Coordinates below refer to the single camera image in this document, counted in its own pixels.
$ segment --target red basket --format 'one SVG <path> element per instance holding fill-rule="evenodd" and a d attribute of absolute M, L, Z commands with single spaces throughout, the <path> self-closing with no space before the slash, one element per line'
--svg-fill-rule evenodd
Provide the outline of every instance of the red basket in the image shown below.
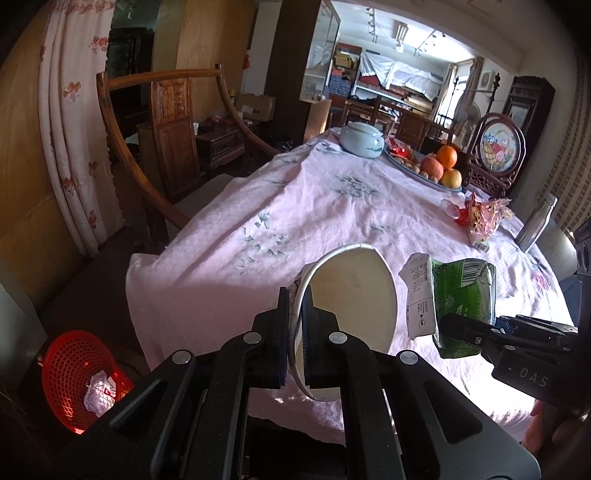
<path fill-rule="evenodd" d="M 60 335 L 45 354 L 41 373 L 45 397 L 56 417 L 75 433 L 84 433 L 98 418 L 86 410 L 84 396 L 90 378 L 101 370 L 115 381 L 115 401 L 134 387 L 103 342 L 83 330 Z"/>

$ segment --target candy wrapper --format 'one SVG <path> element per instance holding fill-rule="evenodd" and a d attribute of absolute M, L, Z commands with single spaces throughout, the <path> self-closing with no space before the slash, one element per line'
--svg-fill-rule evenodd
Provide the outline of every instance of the candy wrapper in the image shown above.
<path fill-rule="evenodd" d="M 455 222 L 466 227 L 473 247 L 488 252 L 486 241 L 499 228 L 501 219 L 513 215 L 507 208 L 509 202 L 509 199 L 480 200 L 474 193 L 466 198 L 465 208 L 460 209 L 460 216 Z"/>
<path fill-rule="evenodd" d="M 414 157 L 413 149 L 410 148 L 406 143 L 403 143 L 394 137 L 388 137 L 386 139 L 386 145 L 388 146 L 388 150 L 392 155 L 408 158 L 409 160 Z"/>

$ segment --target floral curtain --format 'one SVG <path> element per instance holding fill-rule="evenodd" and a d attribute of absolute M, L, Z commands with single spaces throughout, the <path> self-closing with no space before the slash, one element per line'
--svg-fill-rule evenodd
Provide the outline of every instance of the floral curtain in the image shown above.
<path fill-rule="evenodd" d="M 115 0 L 55 0 L 41 48 L 39 123 L 51 184 L 80 253 L 123 226 L 96 93 Z"/>

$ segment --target wooden wall panel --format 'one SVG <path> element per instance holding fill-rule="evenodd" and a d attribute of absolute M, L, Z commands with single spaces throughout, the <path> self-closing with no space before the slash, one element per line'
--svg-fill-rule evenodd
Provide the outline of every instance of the wooden wall panel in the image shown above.
<path fill-rule="evenodd" d="M 208 69 L 222 63 L 228 89 L 240 91 L 253 16 L 251 0 L 187 0 L 177 68 Z M 202 121 L 223 111 L 215 80 L 194 80 L 193 118 Z"/>
<path fill-rule="evenodd" d="M 174 70 L 177 67 L 178 42 L 183 27 L 187 0 L 162 0 L 152 48 L 152 70 Z"/>
<path fill-rule="evenodd" d="M 53 196 L 39 132 L 38 67 L 49 7 L 0 69 L 0 257 L 37 308 L 82 263 Z"/>

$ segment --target drawer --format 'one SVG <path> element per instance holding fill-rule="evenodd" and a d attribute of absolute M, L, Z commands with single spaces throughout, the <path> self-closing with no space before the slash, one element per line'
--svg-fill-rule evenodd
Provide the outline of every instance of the drawer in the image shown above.
<path fill-rule="evenodd" d="M 240 132 L 237 132 L 236 137 L 235 137 L 235 141 L 236 141 L 237 147 L 244 145 L 244 143 L 245 143 L 244 135 L 242 135 L 242 133 L 240 133 Z"/>
<path fill-rule="evenodd" d="M 224 155 L 224 153 L 229 152 L 235 147 L 236 145 L 234 135 L 221 138 L 220 140 L 214 142 L 214 144 L 212 145 L 212 157 L 216 158 L 220 155 Z"/>

